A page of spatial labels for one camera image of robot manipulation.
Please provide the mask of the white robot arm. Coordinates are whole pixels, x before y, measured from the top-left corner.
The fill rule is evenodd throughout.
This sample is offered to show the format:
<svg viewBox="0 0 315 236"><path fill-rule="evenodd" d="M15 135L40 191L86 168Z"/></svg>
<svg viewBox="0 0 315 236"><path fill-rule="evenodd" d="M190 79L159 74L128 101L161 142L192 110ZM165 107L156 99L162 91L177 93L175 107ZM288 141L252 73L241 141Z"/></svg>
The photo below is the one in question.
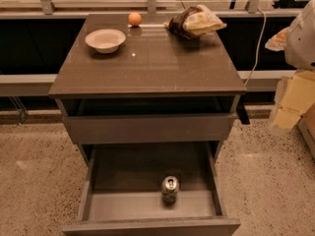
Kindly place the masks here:
<svg viewBox="0 0 315 236"><path fill-rule="evenodd" d="M269 117L269 132L281 136L290 132L315 103L315 0L310 0L290 26L269 39L265 47L283 50L285 62L296 69L290 78L279 80Z"/></svg>

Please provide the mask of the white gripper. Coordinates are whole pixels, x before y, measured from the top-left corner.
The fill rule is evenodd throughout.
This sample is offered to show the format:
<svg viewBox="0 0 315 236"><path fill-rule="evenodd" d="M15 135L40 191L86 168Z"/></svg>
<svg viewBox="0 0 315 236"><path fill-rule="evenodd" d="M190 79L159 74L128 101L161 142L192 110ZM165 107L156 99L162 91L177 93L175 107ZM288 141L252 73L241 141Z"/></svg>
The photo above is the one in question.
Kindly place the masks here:
<svg viewBox="0 0 315 236"><path fill-rule="evenodd" d="M289 28L280 30L266 42L265 47L272 51L284 51L288 30ZM277 85L268 131L275 136L290 132L314 103L314 72L297 71L291 78L283 77Z"/></svg>

